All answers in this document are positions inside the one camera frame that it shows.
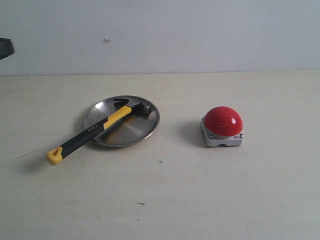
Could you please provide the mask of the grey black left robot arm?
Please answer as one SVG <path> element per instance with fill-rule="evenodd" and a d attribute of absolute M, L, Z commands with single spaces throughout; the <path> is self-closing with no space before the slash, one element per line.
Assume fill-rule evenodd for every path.
<path fill-rule="evenodd" d="M 9 38 L 0 38 L 0 60 L 3 60 L 15 53 L 13 42 Z"/>

